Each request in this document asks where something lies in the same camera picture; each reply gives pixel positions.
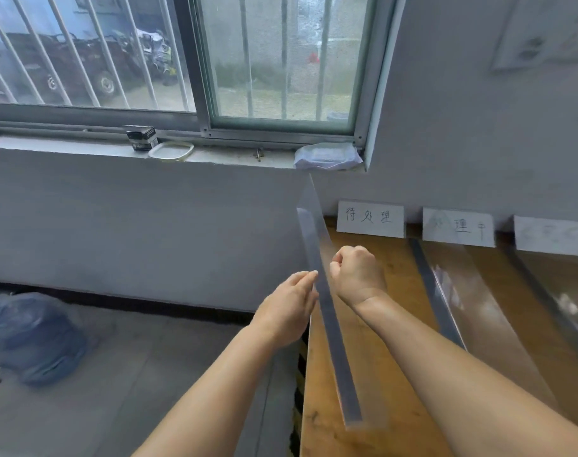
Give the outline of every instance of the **human hand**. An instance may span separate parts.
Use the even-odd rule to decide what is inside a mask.
[[[313,289],[317,271],[289,276],[257,308],[251,326],[270,335],[274,348],[297,341],[306,330],[319,294]]]
[[[365,300],[386,295],[382,268],[365,247],[342,247],[333,257],[329,271],[336,293],[355,311]]]

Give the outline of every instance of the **forearm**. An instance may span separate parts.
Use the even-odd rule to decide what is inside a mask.
[[[578,455],[578,428],[389,297],[357,308],[457,456]]]
[[[232,456],[273,351],[268,334],[242,329],[133,457]]]

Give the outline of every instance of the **gray floor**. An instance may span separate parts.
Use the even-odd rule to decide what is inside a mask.
[[[3,379],[0,457],[129,456],[240,329],[97,308],[72,311],[98,346],[53,386],[29,389]],[[236,456],[286,454],[296,366],[296,347],[274,357]]]

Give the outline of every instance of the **human arm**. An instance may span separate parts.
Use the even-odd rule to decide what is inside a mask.
[[[281,283],[133,457],[232,456],[268,361],[308,325],[316,277],[298,272]]]
[[[578,427],[398,305],[363,247],[330,265],[335,290],[384,341],[457,457],[578,456]]]

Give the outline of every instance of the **window sill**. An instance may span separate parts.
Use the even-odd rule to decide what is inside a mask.
[[[74,141],[70,139],[2,135],[0,136],[0,149],[142,158],[150,160],[151,163],[183,163],[152,159],[147,156],[146,152],[134,151],[130,144],[119,142]],[[293,154],[292,150],[267,150],[261,160],[258,161],[253,149],[196,146],[194,152],[185,162],[295,170]],[[337,173],[365,173],[365,166],[361,164],[352,170],[339,171]]]

